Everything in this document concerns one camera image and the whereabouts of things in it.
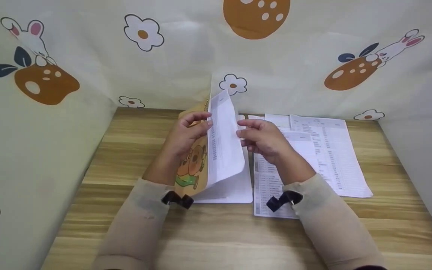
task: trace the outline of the dark leaf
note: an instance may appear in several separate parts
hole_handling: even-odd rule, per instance
[[[0,64],[0,78],[4,77],[18,68],[9,64]]]
[[[356,58],[356,56],[354,56],[353,53],[343,53],[337,59],[341,63],[346,63],[346,62],[349,62],[349,61],[351,61],[351,60],[353,60],[355,58]]]
[[[369,54],[370,52],[372,52],[377,46],[379,45],[379,42],[371,44],[370,46],[368,46],[366,49],[364,49],[361,53],[360,53],[360,57],[365,56],[367,54]]]
[[[14,52],[14,61],[22,67],[31,66],[31,56],[29,56],[29,53],[20,46],[18,46]]]

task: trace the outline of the hand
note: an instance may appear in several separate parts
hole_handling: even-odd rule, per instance
[[[238,137],[244,139],[241,145],[247,147],[249,152],[261,154],[269,163],[274,164],[283,184],[301,183],[316,174],[273,123],[249,119],[239,120],[238,125],[246,127],[236,132]]]
[[[285,153],[294,152],[283,133],[273,123],[264,120],[239,120],[238,125],[247,127],[238,130],[237,135],[244,140],[243,147],[249,152],[262,154],[271,164],[276,164]]]
[[[179,118],[168,133],[161,152],[148,166],[142,178],[155,183],[174,185],[181,161],[188,156],[194,142],[205,136],[213,125],[212,121],[202,121],[209,116],[209,112],[193,111]]]
[[[161,154],[177,159],[178,162],[185,160],[194,142],[206,136],[213,125],[213,121],[201,121],[210,116],[210,112],[193,111],[178,119],[166,137]]]

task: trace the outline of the black clip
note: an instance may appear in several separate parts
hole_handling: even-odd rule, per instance
[[[170,203],[176,203],[176,204],[179,204],[186,209],[189,209],[189,207],[191,207],[192,203],[194,203],[194,200],[193,200],[193,198],[191,198],[188,195],[184,195],[183,198],[181,198],[176,192],[169,191],[161,199],[161,202],[166,204],[166,205],[170,205]]]
[[[283,204],[290,202],[292,205],[295,205],[303,200],[303,195],[295,192],[295,191],[285,191],[279,197],[279,199],[276,199],[276,197],[271,197],[269,201],[266,203],[269,209],[271,209],[272,212],[276,212],[278,209],[283,206]]]

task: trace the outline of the pink rabbit ear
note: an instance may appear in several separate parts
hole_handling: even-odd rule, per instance
[[[44,25],[38,20],[32,20],[28,24],[28,32],[34,36],[41,36],[44,31]]]
[[[412,47],[425,39],[425,36],[418,36],[406,43],[406,48]]]
[[[16,26],[12,26],[12,28],[9,30],[14,36],[19,36],[19,29],[17,29]]]
[[[19,36],[21,34],[21,27],[14,19],[11,19],[9,17],[2,17],[1,24],[5,29],[8,29],[10,33],[14,36]]]
[[[407,41],[409,41],[413,36],[417,35],[419,33],[419,29],[413,29],[409,32],[407,32],[403,38],[401,38],[400,42],[402,43],[406,43]]]

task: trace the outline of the wooden table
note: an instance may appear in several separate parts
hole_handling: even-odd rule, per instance
[[[44,270],[89,269],[134,181],[179,111],[119,108],[46,257]],[[345,198],[389,269],[432,269],[432,219],[376,122],[348,121],[372,198]],[[297,220],[254,217],[252,204],[169,211],[156,269],[325,269]]]

